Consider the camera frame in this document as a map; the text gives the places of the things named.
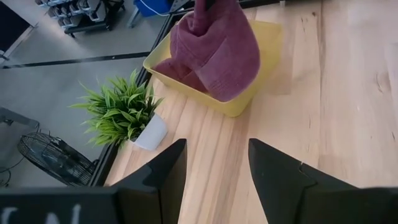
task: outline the black fan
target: black fan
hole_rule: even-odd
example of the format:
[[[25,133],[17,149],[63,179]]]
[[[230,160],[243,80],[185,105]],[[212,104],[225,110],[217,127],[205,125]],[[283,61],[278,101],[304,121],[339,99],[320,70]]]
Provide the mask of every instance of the black fan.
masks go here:
[[[69,186],[86,186],[95,170],[95,162],[48,134],[22,136],[18,150],[38,168]]]

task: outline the yellow tray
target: yellow tray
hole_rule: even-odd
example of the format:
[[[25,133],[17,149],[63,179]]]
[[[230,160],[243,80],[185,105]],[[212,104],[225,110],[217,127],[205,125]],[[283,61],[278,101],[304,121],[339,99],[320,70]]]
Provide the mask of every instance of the yellow tray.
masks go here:
[[[197,91],[152,69],[152,67],[161,61],[171,57],[170,34],[167,34],[159,45],[149,54],[149,56],[144,60],[143,66],[165,85],[176,89],[227,116],[239,116],[260,87],[263,86],[271,71],[279,63],[280,51],[282,48],[281,25],[260,21],[249,21],[249,23],[259,44],[261,66],[257,77],[248,86],[248,88],[230,101],[218,101],[206,93]]]

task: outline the wooden table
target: wooden table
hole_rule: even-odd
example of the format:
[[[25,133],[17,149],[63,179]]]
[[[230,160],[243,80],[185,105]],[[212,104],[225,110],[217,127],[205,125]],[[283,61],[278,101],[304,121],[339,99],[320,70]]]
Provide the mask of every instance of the wooden table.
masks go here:
[[[284,25],[280,68],[238,118],[158,80],[169,133],[156,152],[120,150],[107,184],[188,139],[180,223],[266,223],[248,166],[258,138],[358,187],[398,185],[398,1],[329,0],[245,10]]]

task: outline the maroon towel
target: maroon towel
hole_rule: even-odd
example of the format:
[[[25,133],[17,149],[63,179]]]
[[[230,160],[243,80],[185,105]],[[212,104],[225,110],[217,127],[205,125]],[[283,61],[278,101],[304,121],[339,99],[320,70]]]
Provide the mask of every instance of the maroon towel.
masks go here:
[[[168,58],[154,69],[219,101],[229,101],[256,77],[260,53],[236,0],[195,1],[194,13],[171,30]]]

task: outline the white pot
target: white pot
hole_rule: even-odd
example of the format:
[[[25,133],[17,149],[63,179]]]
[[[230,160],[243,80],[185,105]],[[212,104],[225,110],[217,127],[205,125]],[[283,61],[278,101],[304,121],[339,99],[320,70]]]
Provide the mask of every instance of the white pot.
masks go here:
[[[134,144],[143,149],[154,151],[166,134],[166,123],[159,115],[155,114],[136,141],[134,141]]]

